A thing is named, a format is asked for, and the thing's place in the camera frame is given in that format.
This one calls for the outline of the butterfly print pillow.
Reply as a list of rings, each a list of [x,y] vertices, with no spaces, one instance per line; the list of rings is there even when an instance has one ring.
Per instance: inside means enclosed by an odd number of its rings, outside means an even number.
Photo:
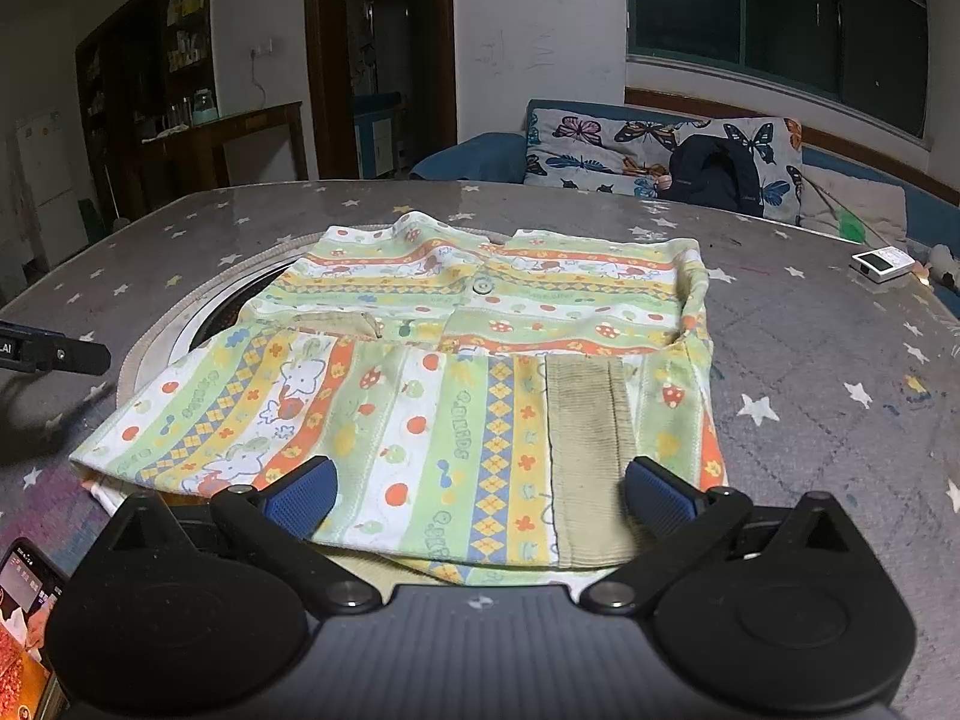
[[[626,109],[537,103],[527,116],[524,182],[652,199],[680,184],[675,153],[693,145],[732,145],[757,174],[761,214],[799,220],[802,127],[793,119],[664,124]]]

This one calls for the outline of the white refrigerator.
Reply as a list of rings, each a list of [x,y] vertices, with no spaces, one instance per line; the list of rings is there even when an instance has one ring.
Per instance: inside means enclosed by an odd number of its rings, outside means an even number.
[[[59,112],[29,117],[16,129],[16,146],[44,259],[59,265],[86,245]]]

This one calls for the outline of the brown wooden side table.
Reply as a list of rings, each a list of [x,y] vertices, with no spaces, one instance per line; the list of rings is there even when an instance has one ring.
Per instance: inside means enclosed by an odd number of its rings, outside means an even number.
[[[132,163],[140,197],[160,206],[213,188],[280,182],[265,172],[275,156],[285,154],[291,181],[307,181],[301,108],[301,101],[275,104],[142,143]]]

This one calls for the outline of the dark window with green frame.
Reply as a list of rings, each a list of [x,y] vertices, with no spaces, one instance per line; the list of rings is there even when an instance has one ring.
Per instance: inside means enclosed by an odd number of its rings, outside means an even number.
[[[923,137],[926,0],[626,0],[628,47],[811,93]]]

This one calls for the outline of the colourful patterned child's garment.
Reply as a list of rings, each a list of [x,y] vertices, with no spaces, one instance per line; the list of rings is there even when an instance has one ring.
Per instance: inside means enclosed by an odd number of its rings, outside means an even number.
[[[726,478],[708,286],[692,239],[494,242],[416,211],[334,226],[73,460],[210,497],[324,455],[322,546],[451,583],[594,577],[651,543],[626,510],[633,458]]]

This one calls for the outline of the dark wooden shelf cabinet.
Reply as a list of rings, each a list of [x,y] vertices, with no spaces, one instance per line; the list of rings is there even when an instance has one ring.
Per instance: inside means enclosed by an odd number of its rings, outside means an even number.
[[[135,220],[185,192],[174,138],[215,91],[210,0],[128,0],[75,50],[89,172],[101,213]]]

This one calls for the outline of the round recessed table burner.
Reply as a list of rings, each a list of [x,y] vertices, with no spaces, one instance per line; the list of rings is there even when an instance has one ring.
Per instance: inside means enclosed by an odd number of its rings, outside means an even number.
[[[320,232],[285,236],[274,247],[228,266],[192,289],[156,320],[125,355],[116,382],[122,406],[171,362],[217,334],[213,320],[230,302],[244,304],[322,238]]]

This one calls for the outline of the smartphone with lit screen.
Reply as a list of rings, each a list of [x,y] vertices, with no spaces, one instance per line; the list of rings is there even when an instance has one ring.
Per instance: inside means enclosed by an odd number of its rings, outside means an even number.
[[[2,559],[0,712],[2,720],[59,718],[67,699],[46,653],[46,626],[65,587],[34,544],[16,538]]]

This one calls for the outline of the blue sofa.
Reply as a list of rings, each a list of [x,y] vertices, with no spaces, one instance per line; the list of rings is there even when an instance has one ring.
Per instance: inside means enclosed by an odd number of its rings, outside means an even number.
[[[574,114],[594,115],[614,121],[669,122],[685,119],[703,119],[706,114],[754,113],[729,104],[711,103],[700,99],[675,98],[669,94],[635,93],[628,98],[636,101],[654,101],[654,106],[614,106],[613,104],[583,103],[583,101],[555,101],[532,99],[526,115],[540,107],[562,107]],[[875,149],[848,142],[814,127],[802,129],[802,162],[806,166],[823,167],[866,181],[898,185],[905,190],[907,203],[907,238],[918,244],[946,244],[958,252],[958,190],[951,188],[923,171],[901,164]],[[416,163],[412,174],[423,181],[487,181],[501,184],[519,184],[526,169],[526,132],[488,132],[438,151]]]

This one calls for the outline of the small white box device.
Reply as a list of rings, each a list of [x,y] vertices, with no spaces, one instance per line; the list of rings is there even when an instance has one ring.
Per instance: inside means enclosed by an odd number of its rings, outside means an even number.
[[[851,268],[875,284],[888,283],[908,275],[913,266],[914,260],[910,255],[895,245],[851,255]]]

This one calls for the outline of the dark wooden doorway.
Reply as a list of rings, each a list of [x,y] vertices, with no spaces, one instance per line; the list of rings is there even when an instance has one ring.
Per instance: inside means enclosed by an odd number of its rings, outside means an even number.
[[[457,142],[454,0],[304,0],[322,179],[392,176]]]

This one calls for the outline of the grey star pattern table mat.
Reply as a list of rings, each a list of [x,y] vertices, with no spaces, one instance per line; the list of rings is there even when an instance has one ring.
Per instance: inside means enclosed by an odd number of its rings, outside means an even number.
[[[913,613],[898,702],[958,712],[958,325],[923,286],[853,273],[844,243],[678,203],[512,184],[324,181],[195,193],[135,221],[2,310],[127,355],[203,283],[331,226],[418,210],[482,232],[613,242],[692,238],[709,268],[713,413],[731,483],[765,504],[823,489],[848,509]]]

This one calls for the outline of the dark navy backpack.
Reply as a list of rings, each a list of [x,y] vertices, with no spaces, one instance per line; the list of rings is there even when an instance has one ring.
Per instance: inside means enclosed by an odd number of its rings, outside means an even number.
[[[661,199],[745,216],[763,216],[760,179],[747,148],[729,138],[692,135],[670,154]]]

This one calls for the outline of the beige sofa cushion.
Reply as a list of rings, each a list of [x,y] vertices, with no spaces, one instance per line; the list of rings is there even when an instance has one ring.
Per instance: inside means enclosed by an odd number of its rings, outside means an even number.
[[[903,188],[805,166],[800,226],[869,247],[907,243]]]

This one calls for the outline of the plush toy on sofa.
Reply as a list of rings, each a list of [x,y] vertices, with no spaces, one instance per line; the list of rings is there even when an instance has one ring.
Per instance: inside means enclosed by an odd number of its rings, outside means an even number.
[[[911,256],[918,262],[914,267],[914,274],[924,284],[942,286],[952,293],[960,289],[960,263],[946,244],[935,244],[932,247],[916,244],[911,249]]]

